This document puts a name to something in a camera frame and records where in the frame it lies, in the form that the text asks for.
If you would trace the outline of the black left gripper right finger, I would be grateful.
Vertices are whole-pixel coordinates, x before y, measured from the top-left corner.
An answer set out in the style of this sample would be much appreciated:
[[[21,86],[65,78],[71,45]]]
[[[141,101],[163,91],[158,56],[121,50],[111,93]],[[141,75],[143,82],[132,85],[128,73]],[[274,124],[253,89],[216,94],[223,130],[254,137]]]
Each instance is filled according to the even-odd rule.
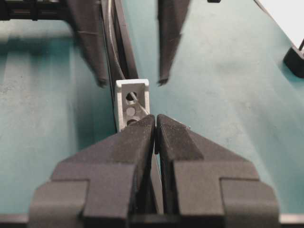
[[[252,162],[160,114],[164,212],[185,228],[277,228],[279,205]]]

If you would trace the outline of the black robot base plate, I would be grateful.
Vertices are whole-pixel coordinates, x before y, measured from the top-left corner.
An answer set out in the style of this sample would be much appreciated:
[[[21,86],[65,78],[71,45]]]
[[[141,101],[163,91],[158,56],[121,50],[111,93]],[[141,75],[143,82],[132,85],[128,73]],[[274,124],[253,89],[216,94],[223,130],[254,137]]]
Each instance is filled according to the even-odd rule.
[[[284,64],[297,77],[304,77],[304,41],[299,47],[292,45],[286,53]]]

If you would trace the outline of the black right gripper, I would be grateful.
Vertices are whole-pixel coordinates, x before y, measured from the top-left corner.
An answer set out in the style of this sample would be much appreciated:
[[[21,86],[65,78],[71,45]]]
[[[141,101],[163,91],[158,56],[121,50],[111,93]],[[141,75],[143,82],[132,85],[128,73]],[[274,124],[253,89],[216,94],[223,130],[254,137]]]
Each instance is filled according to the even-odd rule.
[[[107,84],[102,9],[99,0],[1,0],[0,20],[68,20],[99,87]]]

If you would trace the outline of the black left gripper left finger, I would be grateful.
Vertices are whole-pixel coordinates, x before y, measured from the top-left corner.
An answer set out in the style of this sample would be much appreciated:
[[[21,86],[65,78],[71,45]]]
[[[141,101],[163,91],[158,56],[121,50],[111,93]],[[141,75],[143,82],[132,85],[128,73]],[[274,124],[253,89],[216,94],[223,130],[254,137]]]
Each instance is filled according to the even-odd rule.
[[[31,228],[127,228],[151,170],[148,115],[59,162],[29,208]]]

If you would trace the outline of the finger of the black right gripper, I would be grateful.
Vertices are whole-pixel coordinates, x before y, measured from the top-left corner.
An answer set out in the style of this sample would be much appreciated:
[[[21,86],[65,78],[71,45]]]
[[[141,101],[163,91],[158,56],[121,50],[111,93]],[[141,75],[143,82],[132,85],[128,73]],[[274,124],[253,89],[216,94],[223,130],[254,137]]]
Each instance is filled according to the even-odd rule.
[[[188,0],[158,1],[160,84],[165,84],[169,80],[188,7]]]

